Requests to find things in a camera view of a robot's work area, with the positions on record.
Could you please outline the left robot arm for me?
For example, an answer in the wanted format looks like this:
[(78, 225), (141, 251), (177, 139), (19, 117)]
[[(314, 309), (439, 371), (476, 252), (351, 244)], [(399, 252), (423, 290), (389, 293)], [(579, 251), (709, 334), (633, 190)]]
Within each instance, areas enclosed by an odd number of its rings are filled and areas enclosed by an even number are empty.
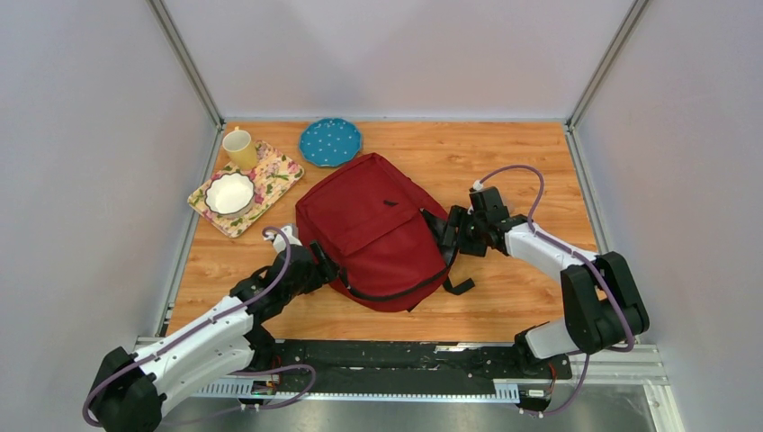
[(280, 383), (283, 373), (302, 370), (310, 389), (316, 369), (275, 362), (275, 341), (263, 324), (295, 297), (342, 276), (317, 242), (287, 244), (191, 324), (133, 353), (118, 347), (107, 354), (85, 398), (85, 422), (106, 431), (154, 431), (181, 401), (225, 375)]

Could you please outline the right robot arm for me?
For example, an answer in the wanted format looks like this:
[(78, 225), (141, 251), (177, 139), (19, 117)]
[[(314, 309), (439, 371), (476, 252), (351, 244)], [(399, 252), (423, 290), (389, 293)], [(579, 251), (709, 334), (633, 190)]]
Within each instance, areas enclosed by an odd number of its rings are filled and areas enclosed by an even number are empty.
[(457, 255), (485, 256), (494, 249), (526, 262), (559, 283), (563, 316), (518, 333), (513, 352), (516, 370), (534, 377), (550, 357), (627, 351), (650, 327), (638, 287), (626, 259), (574, 247), (507, 208), (467, 211), (454, 206), (446, 219), (422, 212), (447, 264)]

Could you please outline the red backpack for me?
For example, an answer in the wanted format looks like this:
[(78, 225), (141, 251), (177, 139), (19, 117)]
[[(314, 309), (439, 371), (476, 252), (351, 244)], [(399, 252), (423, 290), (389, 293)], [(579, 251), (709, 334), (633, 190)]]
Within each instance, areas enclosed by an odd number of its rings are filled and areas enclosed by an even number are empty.
[(447, 212), (385, 157), (353, 159), (324, 178), (295, 205), (300, 241), (316, 240), (342, 269), (337, 292), (380, 312), (412, 311), (439, 287), (454, 295), (475, 285), (454, 284), (421, 210)]

